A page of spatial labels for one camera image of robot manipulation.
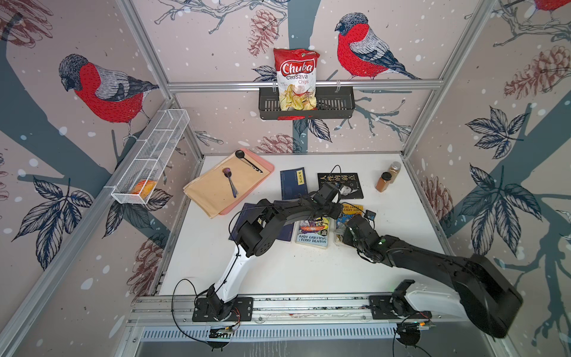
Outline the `grey striped cloth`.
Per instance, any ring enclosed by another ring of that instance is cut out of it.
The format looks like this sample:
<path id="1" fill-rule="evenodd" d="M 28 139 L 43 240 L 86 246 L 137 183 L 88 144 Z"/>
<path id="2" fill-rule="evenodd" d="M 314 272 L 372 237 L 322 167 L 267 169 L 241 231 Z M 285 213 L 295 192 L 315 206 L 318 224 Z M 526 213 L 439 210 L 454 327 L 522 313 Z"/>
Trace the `grey striped cloth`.
<path id="1" fill-rule="evenodd" d="M 334 239 L 334 243 L 336 245 L 343 245 L 343 236 L 345 234 L 346 228 L 347 228 L 347 223 L 352 219 L 352 216 L 348 216 L 348 217 L 341 217 L 339 219 L 336 220 L 335 222 L 335 239 Z"/>

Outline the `yellow orange treehouse book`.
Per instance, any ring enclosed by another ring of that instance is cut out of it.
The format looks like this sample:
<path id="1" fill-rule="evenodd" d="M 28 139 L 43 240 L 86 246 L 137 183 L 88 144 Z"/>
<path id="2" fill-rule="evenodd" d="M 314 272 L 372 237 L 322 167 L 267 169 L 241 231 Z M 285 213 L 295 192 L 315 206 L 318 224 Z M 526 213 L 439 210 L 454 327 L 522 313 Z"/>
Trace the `yellow orange treehouse book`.
<path id="1" fill-rule="evenodd" d="M 345 216 L 363 216 L 364 215 L 364 206 L 363 205 L 354 205 L 350 203 L 343 203 L 343 209 L 339 218 Z"/>

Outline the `colourful treehouse book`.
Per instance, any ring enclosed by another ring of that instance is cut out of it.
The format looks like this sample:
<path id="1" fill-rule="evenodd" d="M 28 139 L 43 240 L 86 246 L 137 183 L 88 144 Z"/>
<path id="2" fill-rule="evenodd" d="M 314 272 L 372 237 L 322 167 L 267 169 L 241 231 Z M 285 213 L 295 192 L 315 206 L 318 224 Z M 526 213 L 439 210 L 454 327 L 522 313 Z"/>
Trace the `colourful treehouse book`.
<path id="1" fill-rule="evenodd" d="M 329 245 L 330 219 L 319 217 L 297 223 L 295 241 L 300 245 L 326 249 Z"/>

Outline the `blue book yellow label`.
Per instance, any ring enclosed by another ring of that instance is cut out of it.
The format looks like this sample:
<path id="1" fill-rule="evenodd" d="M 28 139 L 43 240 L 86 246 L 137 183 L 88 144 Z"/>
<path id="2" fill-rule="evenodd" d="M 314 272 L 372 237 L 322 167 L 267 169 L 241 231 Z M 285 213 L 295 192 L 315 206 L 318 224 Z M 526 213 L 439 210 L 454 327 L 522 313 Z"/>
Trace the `blue book yellow label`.
<path id="1" fill-rule="evenodd" d="M 280 172 L 282 200 L 293 200 L 308 193 L 306 173 L 303 167 Z"/>

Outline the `dark blue book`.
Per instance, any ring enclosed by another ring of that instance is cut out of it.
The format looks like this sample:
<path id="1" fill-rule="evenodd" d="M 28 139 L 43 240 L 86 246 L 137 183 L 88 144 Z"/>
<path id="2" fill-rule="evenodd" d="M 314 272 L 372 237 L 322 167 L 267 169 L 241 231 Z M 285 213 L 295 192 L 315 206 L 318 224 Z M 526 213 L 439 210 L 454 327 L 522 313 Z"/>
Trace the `dark blue book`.
<path id="1" fill-rule="evenodd" d="M 259 215 L 258 205 L 252 203 L 245 203 L 237 214 L 236 218 L 232 220 L 230 225 L 229 240 L 234 241 L 238 237 L 238 231 L 252 217 Z"/>
<path id="2" fill-rule="evenodd" d="M 291 239 L 294 236 L 294 231 L 295 231 L 295 223 L 283 226 L 277 237 L 277 240 L 283 242 L 291 242 Z"/>

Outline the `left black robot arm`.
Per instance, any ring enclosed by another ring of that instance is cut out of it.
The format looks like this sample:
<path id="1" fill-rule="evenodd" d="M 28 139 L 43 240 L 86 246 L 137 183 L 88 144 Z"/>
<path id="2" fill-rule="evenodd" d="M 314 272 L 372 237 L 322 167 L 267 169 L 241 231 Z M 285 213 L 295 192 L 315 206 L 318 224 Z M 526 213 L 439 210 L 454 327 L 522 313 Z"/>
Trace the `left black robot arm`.
<path id="1" fill-rule="evenodd" d="M 233 258 L 221 278 L 206 292 L 208 307 L 216 319 L 223 320 L 231 314 L 233 300 L 251 261 L 273 246 L 284 226 L 320 217 L 337 219 L 342 212 L 340 199 L 341 190 L 327 182 L 321 189 L 296 200 L 262 199 L 249 209 L 245 221 L 236 225 Z"/>

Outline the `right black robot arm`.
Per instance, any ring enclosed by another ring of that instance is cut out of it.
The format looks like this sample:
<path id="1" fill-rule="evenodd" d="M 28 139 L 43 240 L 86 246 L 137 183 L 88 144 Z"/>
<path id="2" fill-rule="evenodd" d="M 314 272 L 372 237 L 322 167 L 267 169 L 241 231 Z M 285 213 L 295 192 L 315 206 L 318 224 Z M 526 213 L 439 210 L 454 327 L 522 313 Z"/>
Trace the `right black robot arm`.
<path id="1" fill-rule="evenodd" d="M 482 332 L 507 337 L 523 298 L 487 257 L 454 257 L 410 245 L 398 237 L 379 236 L 370 223 L 354 216 L 346 224 L 343 243 L 363 259 L 391 268 L 407 269 L 452 288 L 467 318 Z"/>

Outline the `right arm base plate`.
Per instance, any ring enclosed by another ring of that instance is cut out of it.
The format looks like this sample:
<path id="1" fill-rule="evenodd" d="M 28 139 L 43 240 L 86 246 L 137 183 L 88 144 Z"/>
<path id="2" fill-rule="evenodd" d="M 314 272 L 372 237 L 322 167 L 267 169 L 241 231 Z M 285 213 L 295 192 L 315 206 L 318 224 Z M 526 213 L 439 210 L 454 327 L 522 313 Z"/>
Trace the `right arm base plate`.
<path id="1" fill-rule="evenodd" d="M 392 295 L 371 295 L 368 297 L 373 319 L 397 319 L 412 316 L 418 319 L 431 319 L 430 311 L 420 311 L 414 309 L 403 297 L 393 297 Z"/>

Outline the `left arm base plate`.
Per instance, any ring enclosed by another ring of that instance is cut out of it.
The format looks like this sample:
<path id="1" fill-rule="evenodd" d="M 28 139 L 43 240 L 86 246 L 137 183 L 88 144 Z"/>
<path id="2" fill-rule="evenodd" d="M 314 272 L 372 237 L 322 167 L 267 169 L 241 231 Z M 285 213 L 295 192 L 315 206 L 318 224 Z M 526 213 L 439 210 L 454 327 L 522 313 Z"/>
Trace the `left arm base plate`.
<path id="1" fill-rule="evenodd" d="M 196 300 L 193 312 L 193 322 L 238 322 L 251 321 L 254 299 L 251 297 L 235 297 L 224 302 L 217 295 L 200 297 Z"/>

